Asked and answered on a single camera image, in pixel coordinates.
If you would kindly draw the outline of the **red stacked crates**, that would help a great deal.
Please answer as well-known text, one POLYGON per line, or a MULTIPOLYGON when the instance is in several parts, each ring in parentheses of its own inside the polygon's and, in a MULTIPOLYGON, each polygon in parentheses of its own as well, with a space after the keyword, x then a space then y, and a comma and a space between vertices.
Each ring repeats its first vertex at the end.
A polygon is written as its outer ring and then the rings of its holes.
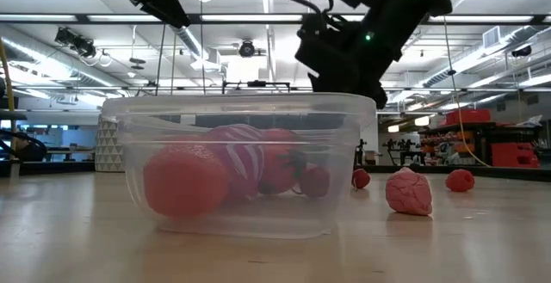
POLYGON ((540 167, 531 143, 495 143, 491 148, 493 167, 533 169, 540 167))

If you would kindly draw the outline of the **red tomato with green stem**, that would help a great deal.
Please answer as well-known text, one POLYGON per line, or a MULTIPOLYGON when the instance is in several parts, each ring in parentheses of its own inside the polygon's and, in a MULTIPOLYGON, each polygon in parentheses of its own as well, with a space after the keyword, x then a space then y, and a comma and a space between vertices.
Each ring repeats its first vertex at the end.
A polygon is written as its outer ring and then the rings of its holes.
POLYGON ((263 130, 268 144, 263 146, 263 173, 258 182, 260 194, 282 194, 293 188, 306 171, 306 154, 295 132, 270 128, 263 130))

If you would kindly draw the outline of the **pink leafy cabbage toy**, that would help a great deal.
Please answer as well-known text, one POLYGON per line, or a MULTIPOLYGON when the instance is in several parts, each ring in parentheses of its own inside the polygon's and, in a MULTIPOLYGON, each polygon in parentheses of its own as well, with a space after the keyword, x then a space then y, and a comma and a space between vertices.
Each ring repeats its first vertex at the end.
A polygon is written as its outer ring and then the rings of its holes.
POLYGON ((385 194, 388 205, 395 212, 418 216, 432 214, 432 194, 427 178, 407 167, 388 177, 385 194))

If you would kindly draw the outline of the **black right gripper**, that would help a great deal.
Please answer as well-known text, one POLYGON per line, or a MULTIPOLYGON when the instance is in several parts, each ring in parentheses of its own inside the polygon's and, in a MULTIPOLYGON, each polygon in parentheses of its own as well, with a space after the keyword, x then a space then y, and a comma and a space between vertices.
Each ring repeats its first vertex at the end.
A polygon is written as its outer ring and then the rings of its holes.
POLYGON ((300 45, 294 57, 318 75, 309 75, 313 92, 361 95, 387 104, 379 80, 391 63, 400 60, 400 22, 380 20, 335 21, 306 15, 297 31, 300 45))

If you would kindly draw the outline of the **black shelf table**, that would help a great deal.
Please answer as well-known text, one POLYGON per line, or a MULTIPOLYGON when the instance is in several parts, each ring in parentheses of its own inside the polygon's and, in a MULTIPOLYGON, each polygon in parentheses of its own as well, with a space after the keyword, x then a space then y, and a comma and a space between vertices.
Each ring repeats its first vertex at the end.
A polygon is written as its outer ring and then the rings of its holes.
POLYGON ((486 123, 440 126, 419 134, 421 151, 439 164, 492 166, 495 143, 531 143, 535 149, 537 127, 486 123))

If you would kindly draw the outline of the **clear plastic tupperware container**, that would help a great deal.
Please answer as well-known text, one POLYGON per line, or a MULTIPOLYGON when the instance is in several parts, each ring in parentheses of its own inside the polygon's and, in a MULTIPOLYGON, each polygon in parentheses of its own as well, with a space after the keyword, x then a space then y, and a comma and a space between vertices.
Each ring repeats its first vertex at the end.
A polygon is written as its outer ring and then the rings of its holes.
POLYGON ((350 189, 356 147, 362 132, 376 119, 376 106, 370 98, 343 93, 160 95, 108 100, 102 106, 102 117, 117 124, 117 143, 122 148, 134 204, 158 228, 306 238, 332 228, 350 189), (307 166, 318 165, 330 173, 328 194, 322 198, 306 196, 300 191, 299 179, 282 194, 258 191, 255 199, 238 202, 230 201, 227 195, 211 213, 197 217, 172 218, 154 212, 144 192, 143 167, 148 160, 168 145, 199 144, 210 149, 210 141, 203 135, 231 124, 253 126, 262 133, 281 128, 298 134, 307 166))

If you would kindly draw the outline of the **magenta white striped ball vegetable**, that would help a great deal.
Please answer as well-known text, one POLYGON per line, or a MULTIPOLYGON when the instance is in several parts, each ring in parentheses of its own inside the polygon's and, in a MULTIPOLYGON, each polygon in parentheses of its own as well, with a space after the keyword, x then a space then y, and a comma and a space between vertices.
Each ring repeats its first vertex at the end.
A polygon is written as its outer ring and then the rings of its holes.
POLYGON ((203 138, 210 141, 208 147, 226 167, 227 199, 232 202, 255 199, 264 167, 264 150, 259 144, 262 132, 246 124, 231 124, 217 126, 203 138))

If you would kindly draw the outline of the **large red round fruit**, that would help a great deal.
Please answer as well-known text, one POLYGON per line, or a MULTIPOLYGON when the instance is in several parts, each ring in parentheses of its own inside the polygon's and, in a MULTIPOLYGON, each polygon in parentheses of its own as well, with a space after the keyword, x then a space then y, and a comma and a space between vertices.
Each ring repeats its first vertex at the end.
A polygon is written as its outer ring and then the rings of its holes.
POLYGON ((145 199, 156 213, 191 218, 211 213, 228 195, 226 167, 205 145, 168 145, 143 167, 145 199))

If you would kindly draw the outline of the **small black machines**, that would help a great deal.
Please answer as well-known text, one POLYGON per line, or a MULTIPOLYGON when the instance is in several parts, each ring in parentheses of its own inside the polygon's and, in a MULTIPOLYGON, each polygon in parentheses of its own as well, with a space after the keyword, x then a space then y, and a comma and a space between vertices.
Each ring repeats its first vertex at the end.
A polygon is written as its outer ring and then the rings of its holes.
POLYGON ((420 144, 414 143, 410 139, 394 140, 390 138, 382 146, 387 150, 394 166, 405 166, 407 160, 411 161, 411 165, 425 165, 426 154, 421 151, 420 144))

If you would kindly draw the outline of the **red crate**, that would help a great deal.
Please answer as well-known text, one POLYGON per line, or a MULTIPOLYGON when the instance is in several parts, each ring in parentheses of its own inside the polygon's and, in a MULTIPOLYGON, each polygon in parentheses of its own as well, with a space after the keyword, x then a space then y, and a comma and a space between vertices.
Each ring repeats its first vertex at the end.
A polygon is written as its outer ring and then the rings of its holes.
POLYGON ((445 115, 445 124, 457 125, 462 121, 463 123, 484 123, 491 121, 491 114, 488 109, 471 109, 462 108, 456 109, 445 115))

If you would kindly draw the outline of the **black metal frame stand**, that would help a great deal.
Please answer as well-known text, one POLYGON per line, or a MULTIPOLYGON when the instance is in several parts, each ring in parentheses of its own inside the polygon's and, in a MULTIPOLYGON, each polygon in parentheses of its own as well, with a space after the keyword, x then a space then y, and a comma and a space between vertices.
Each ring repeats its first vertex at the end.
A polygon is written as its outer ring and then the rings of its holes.
POLYGON ((291 91, 288 82, 266 82, 261 80, 247 82, 224 81, 221 87, 223 95, 282 94, 291 91))

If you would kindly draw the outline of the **black chair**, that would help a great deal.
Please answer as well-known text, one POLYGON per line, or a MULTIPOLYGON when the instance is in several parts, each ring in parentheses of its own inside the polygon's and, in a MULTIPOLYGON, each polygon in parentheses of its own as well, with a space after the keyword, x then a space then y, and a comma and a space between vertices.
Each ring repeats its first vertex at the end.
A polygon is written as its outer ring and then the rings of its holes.
POLYGON ((38 139, 31 138, 24 132, 11 132, 2 129, 0 129, 0 148, 25 163, 41 162, 47 154, 47 147, 38 139), (11 142, 15 145, 15 149, 5 144, 3 141, 5 138, 15 138, 15 142, 11 142))

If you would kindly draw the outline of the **black overhead frame beam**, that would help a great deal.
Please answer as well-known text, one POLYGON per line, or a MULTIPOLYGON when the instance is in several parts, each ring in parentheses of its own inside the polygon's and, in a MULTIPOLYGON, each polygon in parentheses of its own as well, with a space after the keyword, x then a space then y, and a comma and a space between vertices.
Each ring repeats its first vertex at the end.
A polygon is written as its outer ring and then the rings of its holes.
MULTIPOLYGON (((280 24, 294 25, 302 23, 304 14, 190 14, 193 24, 280 24)), ((21 24, 81 24, 81 25, 156 25, 161 21, 151 15, 143 14, 16 14, 0 13, 0 23, 21 24)), ((438 17, 425 17, 423 26, 490 26, 490 25, 551 25, 551 14, 546 15, 482 15, 456 14, 438 17)))

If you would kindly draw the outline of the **white triangle pattern planter pot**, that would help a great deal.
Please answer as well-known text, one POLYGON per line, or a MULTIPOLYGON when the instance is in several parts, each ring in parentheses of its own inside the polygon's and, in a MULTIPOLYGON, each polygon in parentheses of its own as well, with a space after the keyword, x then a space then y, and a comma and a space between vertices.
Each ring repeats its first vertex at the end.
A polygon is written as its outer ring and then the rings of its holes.
POLYGON ((103 173, 124 171, 121 147, 117 144, 117 124, 98 118, 95 146, 95 170, 103 173))

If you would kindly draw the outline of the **silver ventilation duct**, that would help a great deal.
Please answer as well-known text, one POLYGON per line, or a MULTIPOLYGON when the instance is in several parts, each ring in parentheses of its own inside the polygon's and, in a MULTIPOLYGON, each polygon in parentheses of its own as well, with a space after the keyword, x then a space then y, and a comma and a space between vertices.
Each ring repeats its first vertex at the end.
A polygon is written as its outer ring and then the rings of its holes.
POLYGON ((186 27, 171 29, 194 59, 191 64, 194 70, 208 72, 221 70, 220 53, 216 49, 203 46, 186 27))

